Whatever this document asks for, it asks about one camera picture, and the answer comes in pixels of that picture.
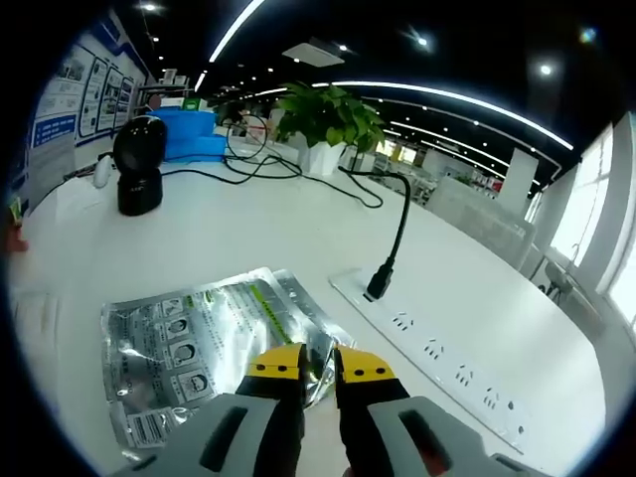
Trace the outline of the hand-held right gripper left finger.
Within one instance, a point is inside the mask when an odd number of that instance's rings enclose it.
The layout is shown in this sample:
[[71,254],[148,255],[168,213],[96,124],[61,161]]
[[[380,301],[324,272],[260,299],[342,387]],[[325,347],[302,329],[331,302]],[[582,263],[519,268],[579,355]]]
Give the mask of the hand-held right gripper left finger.
[[151,457],[117,476],[293,476],[305,431],[306,345],[270,349]]

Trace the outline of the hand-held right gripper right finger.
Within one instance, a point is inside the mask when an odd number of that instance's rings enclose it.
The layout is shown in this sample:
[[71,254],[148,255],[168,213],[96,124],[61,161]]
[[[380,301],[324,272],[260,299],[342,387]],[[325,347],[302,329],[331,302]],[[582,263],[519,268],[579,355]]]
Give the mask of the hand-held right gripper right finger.
[[426,397],[411,396],[378,356],[334,351],[340,436],[353,476],[539,476]]

